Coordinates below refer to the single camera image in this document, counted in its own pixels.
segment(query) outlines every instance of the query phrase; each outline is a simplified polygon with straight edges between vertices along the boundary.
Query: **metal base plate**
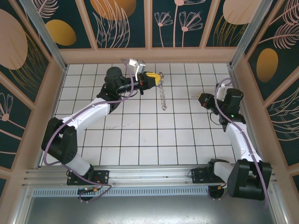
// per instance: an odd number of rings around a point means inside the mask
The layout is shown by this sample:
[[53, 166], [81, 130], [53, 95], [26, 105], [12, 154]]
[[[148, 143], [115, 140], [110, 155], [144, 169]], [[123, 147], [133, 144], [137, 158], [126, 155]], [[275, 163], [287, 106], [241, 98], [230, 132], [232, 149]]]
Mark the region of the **metal base plate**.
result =
[[[109, 170], [95, 170], [93, 173], [93, 178], [91, 179], [92, 182], [100, 182], [102, 184], [108, 184], [109, 180]], [[67, 185], [69, 186], [81, 186], [81, 185], [92, 185], [90, 183], [86, 183], [85, 181], [78, 178], [75, 174], [72, 172], [69, 172], [68, 178], [67, 178]]]
[[217, 177], [215, 175], [209, 176], [207, 167], [192, 169], [191, 176], [193, 183], [224, 183], [224, 181], [220, 177]]

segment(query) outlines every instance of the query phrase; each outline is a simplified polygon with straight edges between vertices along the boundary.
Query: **purple cable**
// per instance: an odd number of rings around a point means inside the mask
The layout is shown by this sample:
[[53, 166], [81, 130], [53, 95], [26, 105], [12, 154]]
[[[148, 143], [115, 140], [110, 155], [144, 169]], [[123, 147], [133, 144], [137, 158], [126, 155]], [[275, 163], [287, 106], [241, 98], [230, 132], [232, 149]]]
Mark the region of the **purple cable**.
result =
[[267, 209], [268, 206], [269, 206], [269, 195], [268, 195], [268, 192], [267, 192], [267, 187], [266, 187], [266, 184], [265, 184], [265, 180], [263, 179], [263, 175], [262, 175], [261, 169], [260, 169], [260, 167], [258, 166], [258, 163], [257, 163], [257, 161], [256, 161], [255, 156], [253, 155], [253, 151], [252, 151], [252, 148], [251, 148], [251, 146], [250, 146], [249, 140], [248, 140], [247, 136], [245, 135], [245, 133], [243, 132], [243, 130], [242, 130], [242, 129], [241, 129], [235, 122], [233, 122], [230, 118], [228, 118], [228, 117], [222, 112], [222, 110], [220, 109], [220, 107], [219, 107], [219, 105], [218, 105], [218, 102], [217, 102], [217, 92], [218, 92], [218, 89], [221, 87], [221, 84], [224, 83], [224, 82], [227, 81], [227, 80], [229, 80], [230, 83], [232, 82], [231, 78], [225, 78], [225, 79], [223, 79], [223, 80], [218, 84], [218, 86], [215, 88], [215, 97], [214, 97], [215, 105], [216, 105], [216, 108], [218, 109], [219, 113], [221, 113], [221, 115], [222, 115], [223, 117], [225, 117], [230, 123], [232, 123], [232, 124], [233, 124], [233, 125], [234, 125], [234, 126], [241, 132], [242, 136], [244, 137], [244, 139], [245, 139], [245, 141], [246, 141], [246, 144], [247, 144], [247, 146], [248, 146], [248, 148], [249, 148], [250, 155], [251, 155], [251, 157], [252, 157], [252, 159], [253, 159], [253, 162], [254, 162], [254, 164], [255, 164], [255, 166], [256, 166], [257, 173], [258, 173], [258, 175], [259, 175], [259, 177], [260, 177], [260, 180], [261, 180], [261, 182], [262, 182], [263, 192], [264, 192], [264, 194], [265, 194], [265, 207], [264, 207], [264, 208], [261, 208], [261, 209]]
[[[43, 155], [43, 162], [46, 166], [52, 166], [54, 164], [57, 164], [57, 163], [60, 163], [59, 161], [57, 162], [53, 162], [53, 163], [47, 163], [47, 154], [48, 154], [48, 150], [50, 148], [50, 145], [52, 143], [52, 141], [54, 140], [54, 138], [56, 137], [56, 135], [59, 134], [59, 132], [61, 131], [61, 129], [63, 129], [67, 124], [69, 124], [72, 120], [74, 120], [75, 118], [77, 118], [79, 115], [81, 115], [82, 113], [84, 113], [85, 111], [89, 110], [90, 108], [92, 108], [93, 106], [97, 106], [97, 105], [100, 105], [100, 104], [117, 104], [117, 103], [121, 103], [127, 99], [130, 98], [130, 96], [133, 94], [133, 91], [134, 91], [134, 81], [133, 81], [133, 75], [130, 71], [130, 68], [128, 67], [127, 63], [128, 61], [125, 60], [125, 59], [121, 59], [121, 61], [124, 63], [126, 69], [128, 70], [129, 72], [129, 75], [130, 75], [130, 80], [131, 80], [131, 91], [129, 93], [129, 95], [127, 97], [125, 97], [124, 99], [120, 99], [120, 100], [116, 100], [116, 101], [102, 101], [102, 102], [98, 102], [98, 103], [95, 103], [93, 105], [90, 105], [89, 107], [83, 109], [82, 111], [80, 111], [78, 114], [76, 114], [75, 116], [73, 116], [71, 119], [69, 119], [68, 121], [66, 121], [64, 124], [62, 124], [52, 135], [52, 137], [50, 138], [46, 148], [45, 148], [45, 153]], [[102, 183], [96, 183], [96, 182], [92, 182], [92, 181], [89, 181], [85, 178], [83, 178], [82, 176], [80, 176], [78, 173], [76, 173], [75, 171], [71, 170], [71, 168], [69, 168], [68, 166], [62, 164], [65, 168], [67, 168], [68, 170], [70, 170], [71, 172], [73, 172], [78, 178], [80, 178], [81, 180], [87, 182], [87, 183], [90, 183], [90, 184], [94, 184], [96, 186], [103, 186], [103, 187], [109, 187], [108, 189], [106, 189], [102, 194], [100, 194], [99, 196], [96, 196], [94, 198], [92, 198], [91, 200], [89, 200], [89, 202], [92, 202], [92, 201], [95, 201], [97, 199], [99, 199], [103, 194], [107, 193], [111, 188], [112, 186], [110, 184], [102, 184]]]

